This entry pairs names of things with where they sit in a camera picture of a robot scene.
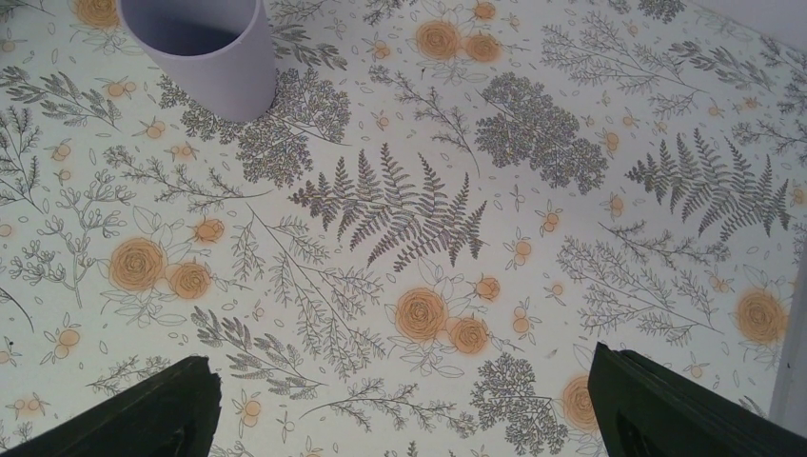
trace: black object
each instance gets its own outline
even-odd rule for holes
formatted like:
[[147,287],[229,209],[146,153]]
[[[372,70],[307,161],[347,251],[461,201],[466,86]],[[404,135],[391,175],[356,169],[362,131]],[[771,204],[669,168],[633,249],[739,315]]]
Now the black object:
[[632,350],[597,344],[588,392],[610,457],[807,456],[807,439]]
[[221,380],[187,357],[3,457],[207,457]]

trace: purple cup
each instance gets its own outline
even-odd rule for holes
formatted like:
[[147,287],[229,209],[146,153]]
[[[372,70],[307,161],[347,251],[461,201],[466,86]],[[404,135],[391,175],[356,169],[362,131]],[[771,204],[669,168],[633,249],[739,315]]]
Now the purple cup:
[[132,38],[192,99],[229,121],[264,114],[277,74],[263,0],[117,0]]

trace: table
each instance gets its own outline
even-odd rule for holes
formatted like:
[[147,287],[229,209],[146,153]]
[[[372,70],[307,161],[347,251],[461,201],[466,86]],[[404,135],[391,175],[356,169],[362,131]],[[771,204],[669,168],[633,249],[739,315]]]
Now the table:
[[1,448],[189,354],[216,457],[604,455],[597,341],[765,414],[805,54],[678,0],[266,6],[247,125],[110,0],[0,6]]

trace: orange flower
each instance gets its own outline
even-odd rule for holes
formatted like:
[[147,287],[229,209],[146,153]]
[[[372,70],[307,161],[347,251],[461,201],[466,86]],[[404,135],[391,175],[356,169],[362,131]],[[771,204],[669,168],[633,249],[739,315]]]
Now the orange flower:
[[496,15],[496,7],[490,2],[481,2],[474,7],[474,17],[486,21]]
[[109,280],[123,290],[152,288],[166,270],[166,254],[146,238],[126,241],[112,252]]
[[569,382],[563,390],[563,413],[573,426],[584,431],[598,428],[597,416],[588,395],[588,375],[583,374]]
[[75,0],[75,13],[79,20],[98,29],[109,29],[120,24],[115,0]]
[[739,299],[737,327],[749,340],[767,345],[782,339],[787,329],[787,315],[773,295],[755,289]]
[[423,54],[437,60],[454,57],[460,48],[460,33],[457,28],[443,21],[430,21],[421,25],[415,39]]
[[465,52],[477,62],[493,62],[502,53],[499,42],[490,35],[474,35],[465,40]]
[[395,325],[401,334],[413,340],[430,340],[445,327],[447,316],[440,295],[428,288],[414,288],[398,300]]
[[498,297],[501,289],[499,281],[496,278],[482,278],[482,280],[477,283],[477,295],[485,300],[493,300]]
[[476,354],[487,345],[487,324],[471,317],[451,319],[447,323],[451,344],[463,354]]
[[225,233],[225,225],[219,219],[208,219],[196,226],[196,241],[215,243]]
[[211,283],[205,267],[192,262],[169,266],[166,274],[171,290],[187,300],[205,295]]

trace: orange rose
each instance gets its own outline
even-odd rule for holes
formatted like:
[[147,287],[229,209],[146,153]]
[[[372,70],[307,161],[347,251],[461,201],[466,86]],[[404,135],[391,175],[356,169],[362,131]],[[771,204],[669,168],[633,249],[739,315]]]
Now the orange rose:
[[496,38],[490,35],[474,35],[465,40],[465,52],[477,62],[493,62],[499,58],[502,48]]
[[474,7],[474,16],[477,19],[482,19],[483,21],[493,19],[494,15],[496,15],[496,7],[490,2],[481,2]]
[[594,431],[598,428],[594,406],[588,395],[587,374],[571,380],[563,390],[563,413],[566,420],[580,430]]
[[443,298],[428,288],[414,288],[398,300],[395,325],[416,341],[430,340],[445,327],[448,310]]
[[205,295],[210,286],[210,275],[204,266],[195,263],[169,266],[166,269],[171,290],[181,298],[192,300]]
[[477,295],[485,300],[493,300],[499,296],[499,281],[496,278],[482,278],[477,283]]
[[166,254],[146,238],[126,241],[112,252],[109,280],[123,290],[152,288],[166,270]]
[[784,337],[787,315],[773,295],[755,289],[737,304],[737,327],[749,340],[767,345]]
[[218,219],[208,219],[196,226],[196,241],[215,243],[225,233],[225,225]]
[[460,33],[447,22],[430,21],[421,25],[415,39],[422,53],[437,60],[454,57],[460,48]]
[[487,324],[471,317],[452,319],[448,323],[448,338],[463,354],[476,354],[487,345]]
[[120,24],[115,0],[75,0],[75,13],[79,20],[98,29],[109,29]]

